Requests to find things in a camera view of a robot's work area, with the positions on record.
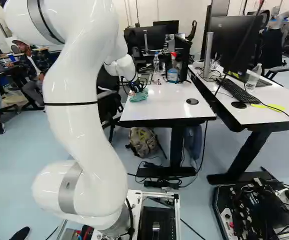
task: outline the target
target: desk leg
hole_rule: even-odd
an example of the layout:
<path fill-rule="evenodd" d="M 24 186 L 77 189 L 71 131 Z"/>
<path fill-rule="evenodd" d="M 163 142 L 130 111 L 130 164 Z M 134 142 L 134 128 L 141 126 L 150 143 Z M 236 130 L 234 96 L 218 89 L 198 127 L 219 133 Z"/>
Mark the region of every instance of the desk leg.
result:
<path fill-rule="evenodd" d="M 226 173 L 208 175 L 211 185 L 250 181 L 253 178 L 271 179 L 268 172 L 245 172 L 270 136 L 270 131 L 253 131 Z"/>
<path fill-rule="evenodd" d="M 192 177 L 196 175 L 194 167 L 181 167 L 184 136 L 184 126 L 173 127 L 170 142 L 170 167 L 139 168 L 136 176 L 140 178 L 168 178 L 168 177 Z M 168 187 L 168 184 L 153 184 L 147 187 Z"/>
<path fill-rule="evenodd" d="M 185 127 L 173 127 L 170 142 L 170 167 L 180 168 L 183 159 Z"/>

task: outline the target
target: teal rag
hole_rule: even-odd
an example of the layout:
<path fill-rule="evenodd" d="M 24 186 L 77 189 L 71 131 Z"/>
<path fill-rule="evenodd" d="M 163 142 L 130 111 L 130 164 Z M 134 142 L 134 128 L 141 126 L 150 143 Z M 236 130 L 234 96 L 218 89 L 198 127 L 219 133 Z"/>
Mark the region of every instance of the teal rag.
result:
<path fill-rule="evenodd" d="M 140 102 L 142 100 L 146 100 L 148 96 L 149 96 L 148 88 L 145 88 L 143 92 L 137 92 L 135 95 L 131 96 L 130 102 L 132 103 Z"/>

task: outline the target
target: backpack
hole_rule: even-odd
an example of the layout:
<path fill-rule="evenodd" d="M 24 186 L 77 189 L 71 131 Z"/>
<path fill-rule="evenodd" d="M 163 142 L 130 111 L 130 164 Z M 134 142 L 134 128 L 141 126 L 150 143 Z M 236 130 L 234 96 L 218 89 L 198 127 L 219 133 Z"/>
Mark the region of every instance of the backpack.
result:
<path fill-rule="evenodd" d="M 135 156 L 143 159 L 157 150 L 156 134 L 147 127 L 132 127 L 129 134 L 129 144 L 125 147 L 131 149 Z"/>

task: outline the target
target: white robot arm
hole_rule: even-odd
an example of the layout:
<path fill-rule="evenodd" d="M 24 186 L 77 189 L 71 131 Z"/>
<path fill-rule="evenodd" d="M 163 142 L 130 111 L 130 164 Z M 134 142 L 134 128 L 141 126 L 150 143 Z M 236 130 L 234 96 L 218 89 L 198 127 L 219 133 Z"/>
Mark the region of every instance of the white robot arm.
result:
<path fill-rule="evenodd" d="M 280 13 L 278 16 L 276 16 L 276 18 L 275 18 L 276 21 L 274 22 L 274 24 L 271 28 L 272 29 L 280 29 L 282 24 L 283 24 L 284 19 L 287 17 L 289 17 L 289 11 Z"/>
<path fill-rule="evenodd" d="M 127 172 L 103 133 L 96 93 L 104 63 L 109 74 L 137 77 L 112 0 L 8 0 L 4 13 L 21 40 L 65 43 L 44 78 L 43 97 L 54 135 L 75 160 L 41 171 L 32 186 L 35 201 L 107 236 L 125 233 Z"/>

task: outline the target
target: floor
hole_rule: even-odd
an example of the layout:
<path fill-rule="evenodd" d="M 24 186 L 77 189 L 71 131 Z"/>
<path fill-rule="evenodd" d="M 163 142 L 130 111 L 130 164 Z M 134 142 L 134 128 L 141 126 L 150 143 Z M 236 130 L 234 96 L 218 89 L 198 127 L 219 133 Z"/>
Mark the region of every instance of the floor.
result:
<path fill-rule="evenodd" d="M 289 72 L 278 74 L 275 80 L 289 88 Z M 127 171 L 134 174 L 140 159 L 125 148 L 128 133 L 128 129 L 117 128 L 112 146 Z M 207 240 L 222 237 L 210 205 L 213 188 L 207 183 L 206 175 L 224 172 L 249 134 L 247 131 L 229 131 L 220 119 L 210 122 L 202 171 L 192 185 L 179 190 L 182 219 Z M 31 185 L 45 165 L 70 158 L 55 140 L 42 111 L 23 112 L 6 123 L 6 133 L 0 135 L 0 240 L 8 240 L 24 226 L 31 227 L 28 240 L 44 240 L 61 223 L 60 218 L 37 206 Z M 159 158 L 151 161 L 160 163 Z M 249 170 L 259 170 L 260 166 L 289 184 L 289 131 L 272 134 Z M 154 191 L 136 183 L 132 176 L 128 177 L 128 183 L 130 189 Z M 80 225 L 69 222 L 68 227 L 79 228 Z M 181 236 L 182 239 L 198 239 L 184 224 L 181 225 Z"/>

